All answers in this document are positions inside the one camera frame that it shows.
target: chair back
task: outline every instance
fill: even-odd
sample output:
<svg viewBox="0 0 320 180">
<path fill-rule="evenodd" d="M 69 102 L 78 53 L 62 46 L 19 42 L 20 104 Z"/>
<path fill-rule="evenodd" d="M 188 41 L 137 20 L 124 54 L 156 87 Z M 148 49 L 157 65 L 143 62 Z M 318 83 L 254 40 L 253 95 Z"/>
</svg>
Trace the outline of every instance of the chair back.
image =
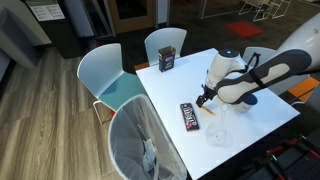
<svg viewBox="0 0 320 180">
<path fill-rule="evenodd" d="M 273 55 L 275 55 L 276 50 L 265 48 L 265 47 L 247 47 L 243 53 L 243 60 L 248 63 L 253 53 L 260 54 L 259 57 L 259 64 L 261 65 L 265 62 L 267 62 Z M 307 79 L 310 75 L 304 74 L 304 75 L 297 75 L 289 77 L 283 81 L 280 81 L 278 83 L 275 83 L 268 87 L 273 93 L 276 95 L 280 95 L 290 89 L 291 87 L 295 86 L 296 84 L 304 81 Z"/>
<path fill-rule="evenodd" d="M 78 66 L 78 78 L 95 96 L 100 96 L 121 74 L 122 54 L 119 43 L 97 47 L 86 54 Z"/>
<path fill-rule="evenodd" d="M 163 28 L 151 33 L 144 41 L 150 66 L 159 63 L 158 50 L 167 46 L 174 47 L 175 58 L 179 58 L 186 34 L 186 30 L 179 28 Z"/>
</svg>

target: red object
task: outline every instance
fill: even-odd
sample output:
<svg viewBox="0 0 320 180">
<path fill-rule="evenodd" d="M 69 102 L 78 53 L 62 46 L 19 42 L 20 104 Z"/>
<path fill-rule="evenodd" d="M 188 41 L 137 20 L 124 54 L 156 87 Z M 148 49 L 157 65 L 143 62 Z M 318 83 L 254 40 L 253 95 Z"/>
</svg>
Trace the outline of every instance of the red object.
<svg viewBox="0 0 320 180">
<path fill-rule="evenodd" d="M 232 24 L 226 24 L 225 25 L 227 29 L 230 31 L 242 36 L 242 37 L 249 37 L 252 35 L 260 34 L 262 33 L 262 30 L 259 28 L 256 28 L 252 26 L 249 23 L 246 23 L 244 21 L 232 23 Z"/>
</svg>

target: small black box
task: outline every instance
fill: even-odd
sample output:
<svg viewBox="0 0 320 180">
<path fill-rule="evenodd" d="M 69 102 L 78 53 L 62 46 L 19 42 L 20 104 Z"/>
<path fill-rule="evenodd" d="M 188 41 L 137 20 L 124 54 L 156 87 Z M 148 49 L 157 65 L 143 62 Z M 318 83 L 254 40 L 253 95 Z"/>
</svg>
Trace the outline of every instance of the small black box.
<svg viewBox="0 0 320 180">
<path fill-rule="evenodd" d="M 176 49 L 171 46 L 159 49 L 159 70 L 161 72 L 167 71 L 174 67 L 175 54 Z"/>
</svg>

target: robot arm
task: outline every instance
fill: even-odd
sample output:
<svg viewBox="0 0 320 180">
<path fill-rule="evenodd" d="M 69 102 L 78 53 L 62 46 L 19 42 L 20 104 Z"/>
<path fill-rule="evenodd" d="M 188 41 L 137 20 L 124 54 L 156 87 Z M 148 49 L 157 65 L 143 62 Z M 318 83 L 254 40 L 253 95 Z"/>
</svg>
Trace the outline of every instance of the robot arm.
<svg viewBox="0 0 320 180">
<path fill-rule="evenodd" d="M 319 71 L 319 22 L 320 13 L 298 28 L 270 60 L 244 74 L 241 74 L 243 71 L 234 72 L 241 67 L 246 70 L 241 58 L 219 52 L 209 69 L 204 94 L 199 96 L 197 105 L 201 107 L 215 95 L 225 103 L 238 104 L 247 95 L 293 75 Z"/>
</svg>

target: trash can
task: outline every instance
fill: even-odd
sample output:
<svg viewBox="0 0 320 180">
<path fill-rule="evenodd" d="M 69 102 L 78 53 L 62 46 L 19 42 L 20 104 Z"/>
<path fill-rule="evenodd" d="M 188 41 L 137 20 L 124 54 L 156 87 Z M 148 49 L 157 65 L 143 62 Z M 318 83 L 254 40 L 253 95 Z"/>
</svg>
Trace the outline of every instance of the trash can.
<svg viewBox="0 0 320 180">
<path fill-rule="evenodd" d="M 85 45 L 76 35 L 63 0 L 20 1 L 26 4 L 63 58 L 76 58 L 85 54 Z"/>
<path fill-rule="evenodd" d="M 112 118 L 109 155 L 124 179 L 186 179 L 187 170 L 149 98 L 137 95 Z"/>
</svg>

